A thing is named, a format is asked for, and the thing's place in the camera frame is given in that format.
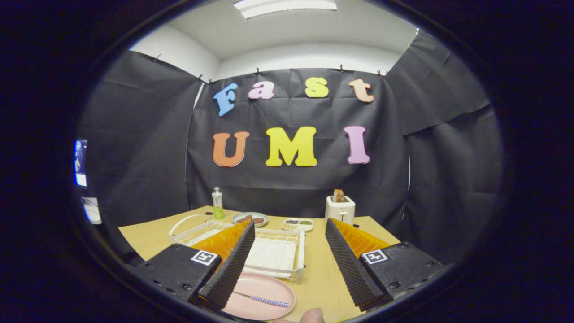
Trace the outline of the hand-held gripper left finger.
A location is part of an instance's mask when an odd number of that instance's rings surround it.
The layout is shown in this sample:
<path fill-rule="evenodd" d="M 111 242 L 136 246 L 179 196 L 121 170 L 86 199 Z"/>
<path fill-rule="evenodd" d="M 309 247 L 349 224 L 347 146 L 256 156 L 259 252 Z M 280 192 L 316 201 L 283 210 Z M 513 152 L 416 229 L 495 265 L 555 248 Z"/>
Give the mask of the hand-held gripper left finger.
<path fill-rule="evenodd" d="M 171 296 L 220 311 L 227 305 L 255 238 L 254 223 L 246 220 L 192 247 L 174 243 L 136 266 L 134 272 Z"/>

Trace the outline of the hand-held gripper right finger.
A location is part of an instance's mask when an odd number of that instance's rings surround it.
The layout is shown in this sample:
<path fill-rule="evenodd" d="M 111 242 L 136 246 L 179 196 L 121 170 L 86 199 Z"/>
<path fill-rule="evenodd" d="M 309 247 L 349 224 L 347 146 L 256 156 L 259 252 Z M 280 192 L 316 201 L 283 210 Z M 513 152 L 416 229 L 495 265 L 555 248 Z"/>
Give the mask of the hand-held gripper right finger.
<path fill-rule="evenodd" d="M 348 223 L 326 221 L 326 240 L 355 306 L 361 311 L 406 296 L 444 272 L 409 242 L 389 244 Z"/>

